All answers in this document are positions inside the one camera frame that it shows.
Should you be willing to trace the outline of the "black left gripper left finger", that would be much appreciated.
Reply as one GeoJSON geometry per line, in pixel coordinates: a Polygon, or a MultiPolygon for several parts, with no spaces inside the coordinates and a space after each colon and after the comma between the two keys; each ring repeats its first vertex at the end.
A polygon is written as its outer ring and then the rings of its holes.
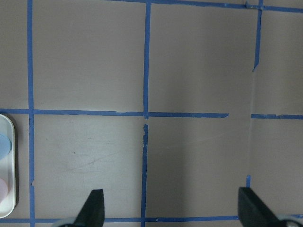
{"type": "Polygon", "coordinates": [[[76,227],[102,227],[105,221],[104,193],[102,189],[92,190],[78,213],[76,227]]]}

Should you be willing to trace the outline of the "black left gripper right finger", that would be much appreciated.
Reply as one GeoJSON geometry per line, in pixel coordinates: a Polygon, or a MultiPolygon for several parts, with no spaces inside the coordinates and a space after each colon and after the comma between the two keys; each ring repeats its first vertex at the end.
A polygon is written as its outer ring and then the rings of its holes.
{"type": "Polygon", "coordinates": [[[238,189],[238,218],[243,227],[278,227],[280,220],[249,187],[238,189]]]}

